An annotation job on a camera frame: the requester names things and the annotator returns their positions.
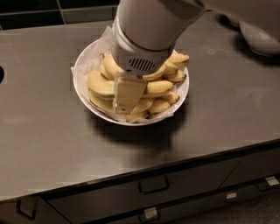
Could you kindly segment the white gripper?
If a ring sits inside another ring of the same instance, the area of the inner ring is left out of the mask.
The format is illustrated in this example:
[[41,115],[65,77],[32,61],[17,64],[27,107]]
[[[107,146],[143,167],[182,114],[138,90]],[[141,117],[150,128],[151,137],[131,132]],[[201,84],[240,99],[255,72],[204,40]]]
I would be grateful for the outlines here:
[[159,50],[142,47],[128,37],[122,24],[120,16],[116,15],[111,52],[115,63],[125,73],[115,76],[113,111],[127,115],[138,104],[147,87],[141,76],[155,73],[171,56],[174,45]]

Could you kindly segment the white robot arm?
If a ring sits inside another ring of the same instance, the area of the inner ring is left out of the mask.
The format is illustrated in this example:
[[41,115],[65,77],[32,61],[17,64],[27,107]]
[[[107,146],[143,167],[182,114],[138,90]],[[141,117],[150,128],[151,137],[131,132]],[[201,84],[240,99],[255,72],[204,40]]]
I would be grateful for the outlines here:
[[231,15],[280,39],[280,0],[121,0],[112,31],[116,113],[128,114],[144,92],[143,77],[172,54],[179,36],[206,11]]

